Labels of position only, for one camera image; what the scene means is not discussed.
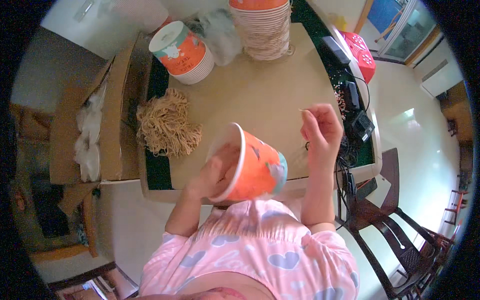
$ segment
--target blue panel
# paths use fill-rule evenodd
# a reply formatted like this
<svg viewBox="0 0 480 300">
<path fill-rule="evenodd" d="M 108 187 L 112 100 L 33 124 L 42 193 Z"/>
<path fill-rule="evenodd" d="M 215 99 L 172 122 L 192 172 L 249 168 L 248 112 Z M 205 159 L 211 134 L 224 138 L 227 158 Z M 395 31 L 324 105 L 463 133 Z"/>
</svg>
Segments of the blue panel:
<svg viewBox="0 0 480 300">
<path fill-rule="evenodd" d="M 373 26 L 375 26 L 375 28 L 382 33 L 388 28 L 393 17 L 401 9 L 402 7 L 395 0 L 374 0 L 367 18 L 370 20 Z M 390 33 L 385 35 L 384 39 L 387 39 Z"/>
</svg>

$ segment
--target red bag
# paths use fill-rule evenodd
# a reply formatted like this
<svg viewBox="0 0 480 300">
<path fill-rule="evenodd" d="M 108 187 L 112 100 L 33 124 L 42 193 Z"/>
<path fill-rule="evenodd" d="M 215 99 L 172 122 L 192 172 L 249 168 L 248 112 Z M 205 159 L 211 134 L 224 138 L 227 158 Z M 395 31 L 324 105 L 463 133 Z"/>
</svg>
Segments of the red bag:
<svg viewBox="0 0 480 300">
<path fill-rule="evenodd" d="M 348 47 L 352 51 L 353 57 L 357 60 L 360 71 L 366 83 L 369 83 L 375 74 L 375 61 L 368 50 L 367 44 L 361 36 L 352 32 L 340 31 L 343 38 L 347 42 Z"/>
</svg>

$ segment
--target air conditioner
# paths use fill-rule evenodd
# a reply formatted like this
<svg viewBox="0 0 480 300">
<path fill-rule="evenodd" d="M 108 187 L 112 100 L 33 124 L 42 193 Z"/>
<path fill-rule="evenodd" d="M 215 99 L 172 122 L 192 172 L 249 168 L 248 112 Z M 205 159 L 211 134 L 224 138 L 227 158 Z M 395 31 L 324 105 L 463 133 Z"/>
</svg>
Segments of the air conditioner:
<svg viewBox="0 0 480 300">
<path fill-rule="evenodd" d="M 422 90 L 431 97 L 438 96 L 463 80 L 460 68 L 446 39 L 413 71 Z"/>
</svg>

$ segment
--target pink shirt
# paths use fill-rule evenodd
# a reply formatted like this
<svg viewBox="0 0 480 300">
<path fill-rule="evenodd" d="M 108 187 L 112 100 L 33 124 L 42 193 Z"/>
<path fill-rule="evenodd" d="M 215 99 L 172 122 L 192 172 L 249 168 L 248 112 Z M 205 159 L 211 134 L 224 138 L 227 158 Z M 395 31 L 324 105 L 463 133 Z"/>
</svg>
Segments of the pink shirt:
<svg viewBox="0 0 480 300">
<path fill-rule="evenodd" d="M 140 295 L 176 294 L 196 277 L 236 272 L 265 285 L 277 299 L 356 299 L 357 265 L 332 231 L 310 234 L 275 200 L 214 208 L 191 237 L 163 235 L 144 267 Z"/>
</svg>

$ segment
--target beige tabletop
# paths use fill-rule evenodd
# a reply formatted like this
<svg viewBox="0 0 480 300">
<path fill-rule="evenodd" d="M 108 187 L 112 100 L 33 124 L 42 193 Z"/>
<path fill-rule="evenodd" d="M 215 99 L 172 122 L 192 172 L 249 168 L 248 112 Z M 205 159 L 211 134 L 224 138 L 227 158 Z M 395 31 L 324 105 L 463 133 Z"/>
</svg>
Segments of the beige tabletop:
<svg viewBox="0 0 480 300">
<path fill-rule="evenodd" d="M 205 164 L 215 135 L 229 122 L 238 123 L 281 152 L 288 164 L 288 179 L 308 176 L 307 150 L 300 134 L 300 108 L 330 103 L 340 111 L 320 56 L 300 23 L 292 24 L 291 56 L 275 61 L 254 61 L 238 55 L 225 67 L 215 67 L 201 82 L 181 84 L 170 77 L 169 87 L 188 95 L 189 119 L 203 125 L 202 141 L 190 155 L 170 159 L 174 189 L 182 189 Z"/>
</svg>

